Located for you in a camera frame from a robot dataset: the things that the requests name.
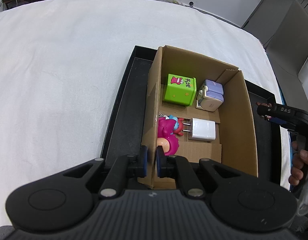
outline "chair backrest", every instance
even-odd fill
[[[297,76],[308,57],[308,14],[294,0],[267,46],[267,53],[288,73]]]

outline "ribbed gray surface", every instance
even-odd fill
[[[218,221],[200,200],[185,198],[179,190],[127,190],[100,203],[80,225],[52,235],[15,231],[8,240],[295,240],[288,230],[256,235],[232,229]]]

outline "power adapter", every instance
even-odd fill
[[[189,139],[211,142],[215,140],[215,122],[192,118],[189,124],[190,130],[183,130],[189,132]]]

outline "finger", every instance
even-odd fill
[[[296,178],[294,178],[293,176],[290,176],[289,177],[289,183],[291,184],[291,185],[293,185],[293,186],[297,186],[298,184],[299,184],[299,180],[298,179],[296,179]]]
[[[297,141],[293,141],[293,142],[291,142],[291,146],[292,146],[292,149],[293,150],[298,150],[298,142]]]
[[[298,180],[301,180],[303,178],[303,172],[296,167],[292,167],[291,175]]]
[[[308,165],[308,152],[306,150],[300,151],[301,160]]]
[[[297,169],[300,169],[300,170],[301,170],[301,169],[303,168],[304,162],[301,160],[299,154],[295,154],[295,155],[293,156],[292,164],[293,164],[293,166],[296,167]]]

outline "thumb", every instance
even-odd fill
[[[300,151],[300,157],[308,165],[308,152],[306,150]]]

